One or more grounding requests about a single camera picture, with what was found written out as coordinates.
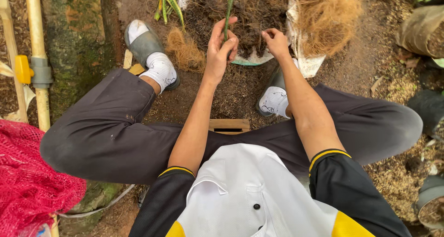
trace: red mesh net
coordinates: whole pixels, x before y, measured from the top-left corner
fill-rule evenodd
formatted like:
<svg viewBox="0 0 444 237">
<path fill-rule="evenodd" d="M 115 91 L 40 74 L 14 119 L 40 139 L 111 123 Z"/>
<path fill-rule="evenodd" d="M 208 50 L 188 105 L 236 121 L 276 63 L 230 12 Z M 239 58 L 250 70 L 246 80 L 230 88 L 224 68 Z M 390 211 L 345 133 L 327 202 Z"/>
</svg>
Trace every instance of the red mesh net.
<svg viewBox="0 0 444 237">
<path fill-rule="evenodd" d="M 0 120 L 0 237 L 35 236 L 43 223 L 52 225 L 50 213 L 67 212 L 85 195 L 85 180 L 55 172 L 40 157 L 43 134 Z"/>
</svg>

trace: leg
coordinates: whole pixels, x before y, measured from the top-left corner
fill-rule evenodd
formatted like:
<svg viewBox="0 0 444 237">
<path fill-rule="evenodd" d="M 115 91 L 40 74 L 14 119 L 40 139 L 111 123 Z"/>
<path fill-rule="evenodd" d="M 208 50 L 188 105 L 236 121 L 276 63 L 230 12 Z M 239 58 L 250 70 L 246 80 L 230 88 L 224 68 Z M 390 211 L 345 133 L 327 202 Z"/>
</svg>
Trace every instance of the leg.
<svg viewBox="0 0 444 237">
<path fill-rule="evenodd" d="M 40 152 L 55 170 L 104 182 L 151 184 L 167 167 L 182 129 L 143 117 L 156 94 L 125 69 L 113 70 L 45 134 Z M 209 132 L 205 156 L 232 138 Z"/>
<path fill-rule="evenodd" d="M 401 154 L 421 135 L 421 118 L 403 105 L 354 96 L 323 84 L 315 91 L 330 111 L 343 146 L 361 165 Z M 309 160 L 294 120 L 241 134 L 236 141 L 273 150 L 296 177 L 308 174 Z"/>
</svg>

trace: yellow valve handle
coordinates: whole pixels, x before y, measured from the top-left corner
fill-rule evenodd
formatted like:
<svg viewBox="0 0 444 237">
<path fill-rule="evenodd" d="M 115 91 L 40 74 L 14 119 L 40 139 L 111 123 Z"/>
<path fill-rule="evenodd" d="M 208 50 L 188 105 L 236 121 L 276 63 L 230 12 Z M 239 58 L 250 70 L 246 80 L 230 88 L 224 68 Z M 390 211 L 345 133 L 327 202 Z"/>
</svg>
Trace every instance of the yellow valve handle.
<svg viewBox="0 0 444 237">
<path fill-rule="evenodd" d="M 28 58 L 25 55 L 15 57 L 15 75 L 22 84 L 30 84 L 34 71 L 29 67 Z"/>
</svg>

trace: wooden crate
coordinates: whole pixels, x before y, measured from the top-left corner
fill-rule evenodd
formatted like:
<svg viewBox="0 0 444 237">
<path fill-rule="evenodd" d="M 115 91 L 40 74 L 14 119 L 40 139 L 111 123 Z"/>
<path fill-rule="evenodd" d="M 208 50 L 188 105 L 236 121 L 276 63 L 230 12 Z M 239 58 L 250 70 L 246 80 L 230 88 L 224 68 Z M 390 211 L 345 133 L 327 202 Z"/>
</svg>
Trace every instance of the wooden crate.
<svg viewBox="0 0 444 237">
<path fill-rule="evenodd" d="M 248 119 L 210 119 L 210 130 L 225 135 L 237 135 L 250 131 L 250 121 Z"/>
</svg>

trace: yellow shoulder panel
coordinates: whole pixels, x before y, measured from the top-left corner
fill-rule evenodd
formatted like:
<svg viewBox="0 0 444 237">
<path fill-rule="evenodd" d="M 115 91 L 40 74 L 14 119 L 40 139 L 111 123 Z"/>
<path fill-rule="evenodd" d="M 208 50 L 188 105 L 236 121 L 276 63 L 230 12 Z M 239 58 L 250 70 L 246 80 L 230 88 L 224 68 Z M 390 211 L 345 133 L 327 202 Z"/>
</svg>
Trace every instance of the yellow shoulder panel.
<svg viewBox="0 0 444 237">
<path fill-rule="evenodd" d="M 185 237 L 182 225 L 175 221 L 165 237 Z"/>
<path fill-rule="evenodd" d="M 332 237 L 375 237 L 359 223 L 338 211 L 334 222 Z"/>
</svg>

